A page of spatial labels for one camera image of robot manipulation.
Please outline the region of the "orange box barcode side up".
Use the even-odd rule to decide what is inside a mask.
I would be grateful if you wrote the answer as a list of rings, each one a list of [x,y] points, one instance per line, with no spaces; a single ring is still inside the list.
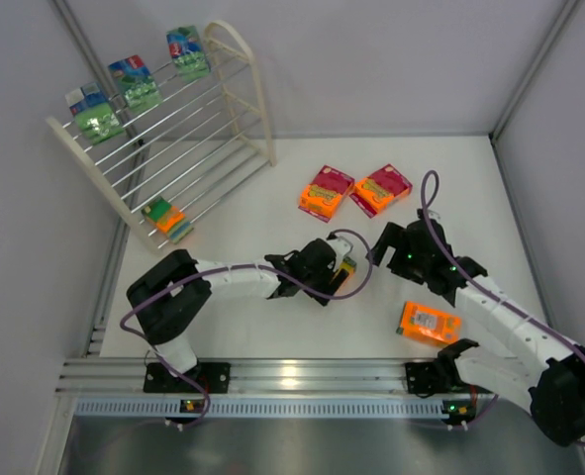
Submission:
[[[353,258],[347,256],[343,259],[339,268],[339,273],[337,275],[337,279],[340,282],[340,287],[345,285],[346,282],[355,274],[356,269],[357,262]]]

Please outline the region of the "orange pink Scrub Mommy box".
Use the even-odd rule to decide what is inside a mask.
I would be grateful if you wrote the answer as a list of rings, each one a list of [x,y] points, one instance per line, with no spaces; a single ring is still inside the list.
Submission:
[[[299,197],[301,211],[328,223],[354,185],[354,178],[324,165]]]

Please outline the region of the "orange green Sponge Daddy box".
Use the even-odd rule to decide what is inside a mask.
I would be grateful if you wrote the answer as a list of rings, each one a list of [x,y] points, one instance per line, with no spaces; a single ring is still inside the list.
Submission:
[[[186,215],[162,197],[156,197],[143,206],[142,215],[173,244],[179,243],[194,230]]]

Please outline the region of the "blue green Vileda sponge pack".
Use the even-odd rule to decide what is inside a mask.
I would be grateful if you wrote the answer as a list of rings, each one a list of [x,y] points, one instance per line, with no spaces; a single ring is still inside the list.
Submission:
[[[74,123],[91,144],[102,143],[124,131],[98,83],[90,82],[68,92],[65,101]]]

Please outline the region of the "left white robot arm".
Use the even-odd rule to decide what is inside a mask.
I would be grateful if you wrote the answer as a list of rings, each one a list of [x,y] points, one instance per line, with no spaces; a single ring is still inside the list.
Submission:
[[[243,297],[272,300],[304,291],[325,306],[348,277],[344,264],[352,249],[346,238],[330,234],[300,250],[227,265],[178,249],[135,281],[126,296],[147,343],[178,375],[186,375],[198,364],[187,328],[207,303]]]

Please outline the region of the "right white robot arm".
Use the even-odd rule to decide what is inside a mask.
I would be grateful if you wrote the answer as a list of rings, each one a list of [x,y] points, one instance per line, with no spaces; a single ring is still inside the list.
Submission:
[[[442,226],[418,218],[389,222],[372,248],[392,274],[426,286],[464,318],[478,323],[509,356],[461,338],[429,363],[406,366],[410,393],[428,397],[477,386],[521,408],[552,442],[568,446],[585,436],[585,346],[537,321],[468,256],[455,256]]]

